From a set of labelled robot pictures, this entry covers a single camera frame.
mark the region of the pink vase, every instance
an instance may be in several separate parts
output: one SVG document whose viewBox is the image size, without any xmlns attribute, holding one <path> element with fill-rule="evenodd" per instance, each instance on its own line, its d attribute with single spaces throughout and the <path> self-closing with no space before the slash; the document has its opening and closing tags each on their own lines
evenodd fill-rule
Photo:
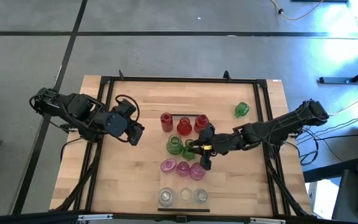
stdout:
<svg viewBox="0 0 358 224">
<path fill-rule="evenodd" d="M 200 166 L 199 162 L 196 162 L 191 166 L 190 177 L 193 180 L 201 180 L 204 177 L 205 173 L 206 171 Z"/>
<path fill-rule="evenodd" d="M 174 159 L 167 159 L 161 163 L 161 171 L 164 173 L 172 172 L 177 166 L 177 161 Z"/>
<path fill-rule="evenodd" d="M 177 174 L 181 177 L 186 177 L 190 174 L 190 166 L 187 162 L 180 162 L 177 165 Z"/>
</svg>

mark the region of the red vase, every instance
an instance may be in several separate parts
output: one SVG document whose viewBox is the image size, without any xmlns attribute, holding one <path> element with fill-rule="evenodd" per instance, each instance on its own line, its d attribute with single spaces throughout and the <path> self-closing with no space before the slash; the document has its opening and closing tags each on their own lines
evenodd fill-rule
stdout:
<svg viewBox="0 0 358 224">
<path fill-rule="evenodd" d="M 161 114 L 161 128 L 165 132 L 170 132 L 173 129 L 173 120 L 172 115 L 170 113 Z"/>
<path fill-rule="evenodd" d="M 205 114 L 198 115 L 194 123 L 194 131 L 196 133 L 200 133 L 202 129 L 206 128 L 208 123 L 209 119 L 206 117 Z"/>
<path fill-rule="evenodd" d="M 191 133 L 191 129 L 190 120 L 188 118 L 180 118 L 177 126 L 178 133 L 182 136 L 186 136 Z"/>
</svg>

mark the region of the green vase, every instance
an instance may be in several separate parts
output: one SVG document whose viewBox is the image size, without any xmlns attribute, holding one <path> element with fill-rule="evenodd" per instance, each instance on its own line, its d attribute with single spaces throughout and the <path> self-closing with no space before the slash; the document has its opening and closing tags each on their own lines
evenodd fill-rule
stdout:
<svg viewBox="0 0 358 224">
<path fill-rule="evenodd" d="M 179 135 L 172 134 L 169 136 L 167 150 L 172 155 L 179 155 L 183 152 L 183 143 Z"/>
<path fill-rule="evenodd" d="M 248 104 L 244 103 L 244 102 L 240 102 L 236 108 L 234 109 L 234 116 L 236 118 L 244 116 L 248 113 L 249 111 L 249 106 Z"/>
<path fill-rule="evenodd" d="M 183 158 L 185 158 L 187 161 L 190 161 L 194 159 L 196 156 L 194 155 L 194 152 L 188 152 L 189 149 L 192 149 L 194 146 L 194 141 L 191 139 L 187 139 L 185 142 L 185 149 L 183 150 L 183 154 L 181 155 Z"/>
</svg>

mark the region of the robotic arm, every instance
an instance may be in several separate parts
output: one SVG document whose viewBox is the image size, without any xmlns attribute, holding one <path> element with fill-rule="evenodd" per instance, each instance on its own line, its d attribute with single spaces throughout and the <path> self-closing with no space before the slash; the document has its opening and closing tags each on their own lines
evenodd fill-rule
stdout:
<svg viewBox="0 0 358 224">
<path fill-rule="evenodd" d="M 122 142 L 136 146 L 144 130 L 137 122 L 139 107 L 135 101 L 136 107 L 126 99 L 119 101 L 117 98 L 121 96 L 134 101 L 129 96 L 118 95 L 118 105 L 107 112 L 103 103 L 88 95 L 72 93 L 66 96 L 52 89 L 42 88 L 30 99 L 30 105 L 41 115 L 49 114 L 65 120 L 70 127 L 77 128 L 80 136 L 89 142 L 99 142 L 103 134 L 110 134 Z M 131 115 L 136 110 L 138 117 L 132 120 Z M 127 140 L 119 138 L 124 133 L 127 134 Z"/>
<path fill-rule="evenodd" d="M 277 149 L 287 139 L 288 135 L 301 130 L 304 125 L 320 126 L 327 122 L 327 112 L 320 102 L 314 100 L 304 101 L 295 111 L 267 122 L 255 122 L 233 128 L 232 134 L 215 134 L 212 124 L 200 131 L 195 141 L 195 148 L 190 149 L 201 155 L 200 165 L 206 170 L 211 169 L 211 157 L 217 154 L 226 155 L 230 151 L 247 151 L 265 143 L 269 147 L 269 154 L 275 159 L 273 147 Z M 272 161 L 266 161 L 268 175 L 276 182 L 288 203 L 298 216 L 308 216 L 301 206 L 292 197 L 285 184 L 279 178 Z"/>
</svg>

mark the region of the concrete floor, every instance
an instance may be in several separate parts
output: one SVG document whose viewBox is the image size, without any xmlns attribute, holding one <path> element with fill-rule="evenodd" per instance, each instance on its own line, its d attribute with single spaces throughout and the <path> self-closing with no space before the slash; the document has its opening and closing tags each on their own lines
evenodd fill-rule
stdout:
<svg viewBox="0 0 358 224">
<path fill-rule="evenodd" d="M 279 0 L 296 17 L 315 3 Z M 72 30 L 81 0 L 0 0 L 0 30 Z M 358 33 L 343 3 L 323 3 L 308 17 L 286 21 L 269 0 L 89 0 L 82 31 L 203 30 L 332 32 L 312 37 L 77 37 L 61 93 L 78 92 L 83 75 L 273 78 L 283 81 L 290 110 L 303 100 L 322 102 L 335 113 L 358 99 L 358 86 L 320 85 L 318 77 L 358 73 Z M 40 88 L 52 87 L 68 37 L 0 37 L 0 215 L 9 213 L 41 117 L 28 105 Z M 358 116 L 358 106 L 330 118 L 325 129 Z M 356 132 L 358 123 L 332 135 Z M 24 212 L 48 210 L 66 134 L 50 126 Z M 343 160 L 358 156 L 358 138 L 330 139 Z M 300 145 L 312 151 L 312 141 Z M 304 170 L 339 162 L 324 144 Z"/>
</svg>

